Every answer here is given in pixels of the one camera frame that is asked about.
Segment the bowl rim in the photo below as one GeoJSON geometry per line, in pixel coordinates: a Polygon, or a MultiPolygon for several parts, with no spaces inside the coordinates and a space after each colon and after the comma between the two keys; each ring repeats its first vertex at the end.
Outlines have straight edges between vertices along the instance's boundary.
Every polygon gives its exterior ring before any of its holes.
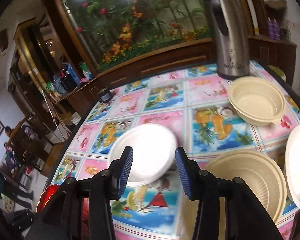
{"type": "Polygon", "coordinates": [[[164,129],[168,133],[170,133],[172,135],[172,138],[173,138],[173,141],[171,143],[173,144],[174,151],[173,152],[171,151],[171,154],[169,155],[169,158],[168,158],[167,162],[165,163],[163,168],[155,174],[155,176],[152,176],[150,178],[143,179],[143,180],[140,180],[140,181],[137,181],[137,182],[129,182],[129,179],[128,179],[127,187],[138,187],[138,186],[143,186],[143,185],[147,185],[151,182],[154,182],[155,180],[159,179],[160,177],[162,177],[167,172],[167,170],[172,166],[172,164],[174,162],[174,159],[175,159],[175,149],[178,147],[178,141],[177,141],[177,138],[176,138],[175,134],[170,129],[168,129],[167,127],[165,127],[163,125],[156,124],[156,123],[145,123],[145,124],[138,125],[138,126],[132,128],[132,129],[126,131],[124,134],[122,134],[114,142],[114,144],[112,145],[112,147],[109,151],[108,157],[107,157],[107,166],[109,167],[109,165],[111,163],[111,158],[110,157],[114,154],[114,149],[117,147],[118,144],[120,144],[120,141],[123,140],[125,137],[129,136],[131,133],[135,132],[135,130],[139,130],[140,127],[142,127],[142,129],[143,129],[145,126],[158,127],[160,129],[164,129]]]}
{"type": "Polygon", "coordinates": [[[281,118],[284,115],[284,111],[286,108],[286,101],[284,98],[283,93],[275,86],[273,85],[271,82],[264,80],[262,78],[258,78],[258,77],[242,77],[242,78],[238,78],[235,81],[232,82],[232,84],[230,85],[229,89],[228,89],[228,99],[230,101],[230,103],[232,104],[232,106],[241,114],[243,114],[244,116],[253,119],[255,121],[259,121],[259,122],[272,122],[273,120],[277,120],[279,118],[281,118]],[[280,99],[281,99],[281,103],[282,103],[282,107],[280,109],[280,111],[274,115],[271,118],[262,118],[260,116],[256,116],[256,115],[252,115],[247,111],[242,110],[235,102],[234,100],[234,89],[245,82],[258,82],[258,83],[263,83],[264,85],[269,86],[271,89],[273,89],[277,95],[279,95],[280,99]]]}
{"type": "Polygon", "coordinates": [[[286,198],[287,198],[287,187],[286,187],[286,182],[284,179],[284,175],[283,172],[281,171],[280,167],[277,165],[277,163],[271,159],[268,155],[258,152],[258,151],[254,151],[254,150],[250,150],[250,149],[239,149],[239,150],[232,150],[232,151],[228,151],[226,153],[223,153],[222,155],[218,156],[217,158],[212,159],[210,162],[207,163],[207,165],[205,166],[205,168],[209,168],[209,166],[211,165],[215,165],[216,162],[218,162],[220,159],[224,159],[227,158],[229,156],[235,156],[235,155],[253,155],[253,156],[257,156],[265,161],[267,161],[269,163],[269,165],[276,170],[278,178],[280,179],[278,185],[282,190],[279,191],[279,193],[282,193],[281,195],[279,195],[279,204],[277,206],[277,210],[272,218],[272,220],[274,221],[274,223],[278,223],[280,221],[281,215],[283,213],[284,207],[286,205],[286,198]]]}
{"type": "Polygon", "coordinates": [[[290,133],[286,145],[286,152],[285,152],[285,172],[286,172],[286,179],[288,184],[288,189],[290,192],[290,195],[292,197],[292,201],[296,204],[296,206],[300,209],[300,200],[298,199],[296,193],[294,192],[293,183],[291,181],[290,176],[290,148],[291,144],[294,141],[294,138],[297,136],[297,134],[300,133],[300,124],[295,127],[292,132],[290,133]]]}

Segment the glass panel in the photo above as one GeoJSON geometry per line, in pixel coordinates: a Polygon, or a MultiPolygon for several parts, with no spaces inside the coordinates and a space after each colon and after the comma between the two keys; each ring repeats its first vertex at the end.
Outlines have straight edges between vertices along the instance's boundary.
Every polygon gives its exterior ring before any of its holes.
{"type": "Polygon", "coordinates": [[[203,0],[62,0],[98,71],[210,36],[203,0]]]}

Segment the dark pants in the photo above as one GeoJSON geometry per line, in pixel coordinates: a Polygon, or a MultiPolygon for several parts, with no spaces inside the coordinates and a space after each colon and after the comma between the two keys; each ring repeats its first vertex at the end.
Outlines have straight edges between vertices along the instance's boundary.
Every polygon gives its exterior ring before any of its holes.
{"type": "Polygon", "coordinates": [[[5,181],[3,184],[2,194],[18,203],[20,206],[31,209],[31,204],[29,202],[17,198],[17,196],[30,198],[31,194],[24,192],[13,184],[5,181]]]}

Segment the thermos handle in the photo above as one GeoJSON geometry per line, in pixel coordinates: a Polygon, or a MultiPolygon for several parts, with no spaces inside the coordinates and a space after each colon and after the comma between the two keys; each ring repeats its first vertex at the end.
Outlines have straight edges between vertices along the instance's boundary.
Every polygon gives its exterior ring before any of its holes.
{"type": "Polygon", "coordinates": [[[219,30],[221,31],[223,36],[229,35],[229,30],[226,24],[226,20],[224,18],[220,0],[210,0],[211,1],[211,7],[214,14],[214,17],[216,18],[219,30]]]}

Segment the white container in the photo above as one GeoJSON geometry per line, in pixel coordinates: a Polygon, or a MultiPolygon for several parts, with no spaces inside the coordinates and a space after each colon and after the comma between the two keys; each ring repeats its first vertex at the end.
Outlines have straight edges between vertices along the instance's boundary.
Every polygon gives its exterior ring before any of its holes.
{"type": "Polygon", "coordinates": [[[239,78],[231,84],[228,97],[238,115],[247,123],[257,126],[281,123],[286,104],[284,95],[264,79],[239,78]]]}
{"type": "Polygon", "coordinates": [[[74,114],[71,116],[71,122],[75,125],[77,125],[81,120],[81,116],[77,113],[74,112],[74,114]]]}
{"type": "Polygon", "coordinates": [[[270,157],[252,150],[224,153],[205,169],[222,179],[242,178],[260,200],[272,220],[279,221],[286,203],[286,183],[279,166],[270,157]]]}
{"type": "Polygon", "coordinates": [[[177,139],[166,127],[159,124],[143,124],[121,135],[113,144],[108,155],[108,166],[119,159],[126,146],[133,149],[133,163],[128,187],[149,184],[166,173],[171,167],[177,139]]]}
{"type": "Polygon", "coordinates": [[[284,169],[287,195],[300,209],[300,125],[289,135],[284,169]]]}

